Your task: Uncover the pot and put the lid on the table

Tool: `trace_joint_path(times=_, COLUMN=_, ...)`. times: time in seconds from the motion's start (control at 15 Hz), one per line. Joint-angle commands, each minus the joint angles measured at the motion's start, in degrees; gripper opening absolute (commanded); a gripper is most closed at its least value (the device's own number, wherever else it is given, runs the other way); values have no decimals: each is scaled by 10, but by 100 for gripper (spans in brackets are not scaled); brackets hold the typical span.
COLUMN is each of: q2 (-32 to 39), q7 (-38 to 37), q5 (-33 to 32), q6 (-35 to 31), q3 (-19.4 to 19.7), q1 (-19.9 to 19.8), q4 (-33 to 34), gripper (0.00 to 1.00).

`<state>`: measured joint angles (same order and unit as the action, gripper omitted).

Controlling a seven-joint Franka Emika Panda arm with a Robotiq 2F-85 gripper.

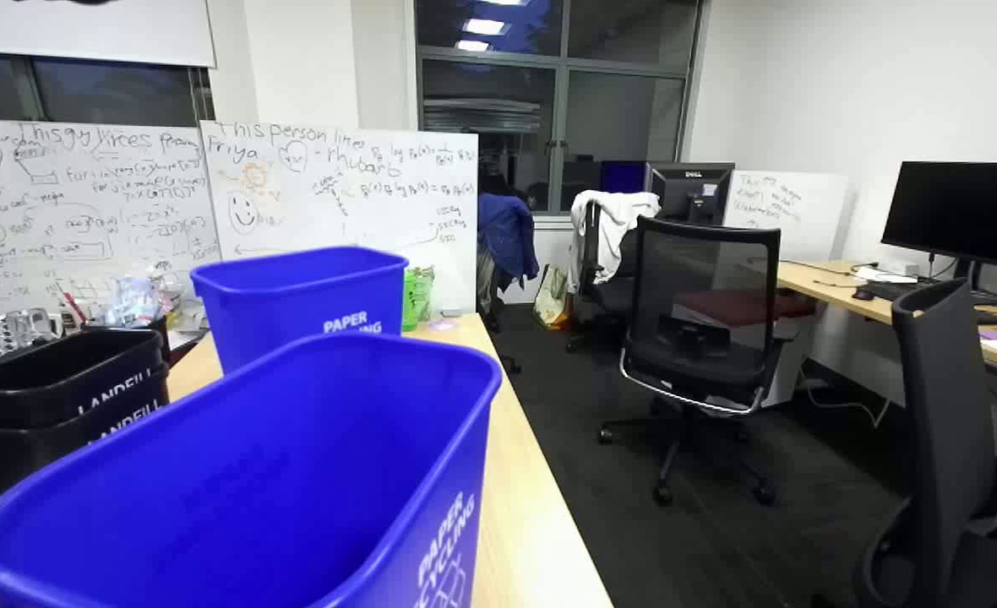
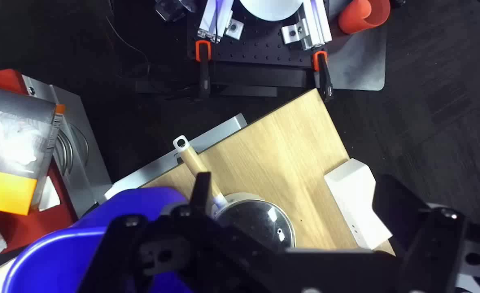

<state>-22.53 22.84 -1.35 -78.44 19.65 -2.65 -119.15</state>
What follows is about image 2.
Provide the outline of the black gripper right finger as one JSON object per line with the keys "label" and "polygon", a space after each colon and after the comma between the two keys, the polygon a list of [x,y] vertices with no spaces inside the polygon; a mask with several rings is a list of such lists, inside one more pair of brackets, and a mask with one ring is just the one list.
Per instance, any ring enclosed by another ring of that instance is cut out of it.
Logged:
{"label": "black gripper right finger", "polygon": [[379,172],[373,208],[392,232],[391,245],[405,253],[413,242],[430,206],[397,177]]}

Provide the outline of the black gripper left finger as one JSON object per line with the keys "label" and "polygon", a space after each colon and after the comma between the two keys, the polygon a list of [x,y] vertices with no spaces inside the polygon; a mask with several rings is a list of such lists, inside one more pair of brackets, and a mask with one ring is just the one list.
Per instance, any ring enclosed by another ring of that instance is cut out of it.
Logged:
{"label": "black gripper left finger", "polygon": [[195,183],[192,188],[192,196],[189,200],[190,214],[203,214],[207,211],[208,198],[212,196],[212,174],[208,170],[199,172],[195,175]]}

